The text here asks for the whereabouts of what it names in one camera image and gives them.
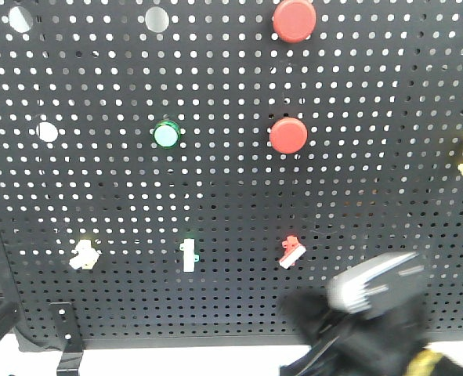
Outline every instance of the white connector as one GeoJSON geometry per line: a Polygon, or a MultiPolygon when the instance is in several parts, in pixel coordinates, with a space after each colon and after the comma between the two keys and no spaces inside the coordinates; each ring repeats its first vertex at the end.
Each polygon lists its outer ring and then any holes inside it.
{"type": "Polygon", "coordinates": [[[71,252],[78,254],[69,260],[69,265],[71,265],[73,269],[93,269],[100,255],[100,253],[92,247],[91,240],[80,240],[78,244],[76,244],[76,248],[71,252]]]}
{"type": "Polygon", "coordinates": [[[179,246],[179,249],[184,252],[184,272],[194,272],[194,263],[200,261],[200,256],[194,253],[194,239],[184,239],[184,243],[179,246]]]}
{"type": "Polygon", "coordinates": [[[298,245],[291,252],[287,253],[284,257],[280,259],[280,266],[282,268],[288,269],[294,265],[294,262],[299,260],[299,258],[306,253],[306,248],[303,245],[298,245]]]}

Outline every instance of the metal bracket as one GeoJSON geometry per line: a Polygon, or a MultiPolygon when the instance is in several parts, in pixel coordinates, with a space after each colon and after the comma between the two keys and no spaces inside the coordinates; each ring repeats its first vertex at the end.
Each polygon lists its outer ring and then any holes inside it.
{"type": "Polygon", "coordinates": [[[57,376],[79,376],[83,357],[83,341],[69,302],[50,303],[50,313],[62,343],[63,354],[57,367],[57,376]]]}

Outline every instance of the pegboard hole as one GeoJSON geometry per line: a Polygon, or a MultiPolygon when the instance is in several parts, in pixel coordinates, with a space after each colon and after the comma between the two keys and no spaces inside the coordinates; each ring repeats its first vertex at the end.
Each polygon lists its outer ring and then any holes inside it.
{"type": "Polygon", "coordinates": [[[33,27],[33,16],[22,6],[14,6],[9,12],[9,25],[17,33],[27,33],[33,27]]]}
{"type": "Polygon", "coordinates": [[[42,141],[53,143],[59,136],[59,130],[54,124],[42,121],[36,127],[36,134],[42,141]]]}
{"type": "Polygon", "coordinates": [[[170,22],[167,12],[159,6],[149,8],[145,20],[147,28],[155,33],[163,33],[170,22]]]}

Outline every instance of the red button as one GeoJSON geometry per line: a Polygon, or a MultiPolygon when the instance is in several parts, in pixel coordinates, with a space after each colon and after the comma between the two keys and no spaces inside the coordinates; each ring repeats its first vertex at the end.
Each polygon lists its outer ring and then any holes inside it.
{"type": "Polygon", "coordinates": [[[316,24],[317,12],[308,0],[283,0],[273,15],[275,32],[288,43],[304,41],[316,24]]]}
{"type": "Polygon", "coordinates": [[[271,128],[269,141],[274,150],[283,154],[300,151],[308,139],[308,130],[299,119],[284,117],[271,128]]]}

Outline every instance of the green button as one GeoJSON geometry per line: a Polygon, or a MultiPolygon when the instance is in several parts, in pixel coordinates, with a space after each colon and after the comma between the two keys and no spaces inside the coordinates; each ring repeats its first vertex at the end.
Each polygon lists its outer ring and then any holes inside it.
{"type": "Polygon", "coordinates": [[[170,120],[163,120],[154,127],[154,141],[161,147],[174,147],[181,137],[180,127],[170,120]]]}

